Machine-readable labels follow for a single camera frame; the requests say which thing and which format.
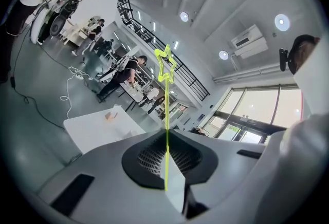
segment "black slot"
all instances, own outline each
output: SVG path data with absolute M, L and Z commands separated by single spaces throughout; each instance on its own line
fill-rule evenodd
M 259 159 L 262 155 L 262 153 L 243 150 L 243 149 L 237 151 L 237 154 L 242 155 L 242 156 L 246 156 L 246 157 L 250 157 L 250 158 L 255 158 L 255 159 Z
M 66 187 L 51 206 L 65 216 L 70 216 L 94 177 L 80 174 Z

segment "white table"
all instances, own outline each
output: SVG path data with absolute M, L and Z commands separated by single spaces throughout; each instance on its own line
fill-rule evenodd
M 112 121 L 105 118 L 112 109 L 64 121 L 65 129 L 81 153 L 85 154 L 99 146 L 120 141 L 131 131 L 133 135 L 145 133 L 121 107 L 116 108 L 118 114 Z
M 120 94 L 119 97 L 121 97 L 126 92 L 133 99 L 133 101 L 127 107 L 127 109 L 125 111 L 128 111 L 128 109 L 130 108 L 130 106 L 133 105 L 133 103 L 135 103 L 132 108 L 132 109 L 134 109 L 136 104 L 139 103 L 141 100 L 143 100 L 144 95 L 140 91 L 138 91 L 136 88 L 132 88 L 131 85 L 127 85 L 125 83 L 120 83 L 120 85 L 121 85 L 122 89 L 124 90 L 124 92 L 122 94 Z

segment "railing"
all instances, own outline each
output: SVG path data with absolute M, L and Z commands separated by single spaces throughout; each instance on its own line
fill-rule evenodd
M 153 32 L 149 31 L 145 26 L 134 19 L 129 0 L 118 0 L 117 8 L 121 15 L 123 23 L 132 29 L 142 40 L 144 40 L 152 49 L 165 50 L 166 45 Z M 190 69 L 173 53 L 173 58 L 177 62 L 175 73 L 178 75 L 203 101 L 209 94 L 207 89 L 202 85 L 198 78 L 190 71 Z

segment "air conditioner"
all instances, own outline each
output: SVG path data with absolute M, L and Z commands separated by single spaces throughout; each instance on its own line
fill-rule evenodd
M 234 54 L 241 56 L 243 59 L 268 49 L 266 40 L 256 25 L 252 25 L 232 39 L 232 43 L 237 49 Z

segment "pipe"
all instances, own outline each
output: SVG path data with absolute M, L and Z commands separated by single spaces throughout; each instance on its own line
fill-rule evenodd
M 270 64 L 263 67 L 240 71 L 234 74 L 229 74 L 226 76 L 214 78 L 215 83 L 234 81 L 238 79 L 244 79 L 249 77 L 254 77 L 263 74 L 275 73 L 280 71 L 280 64 Z

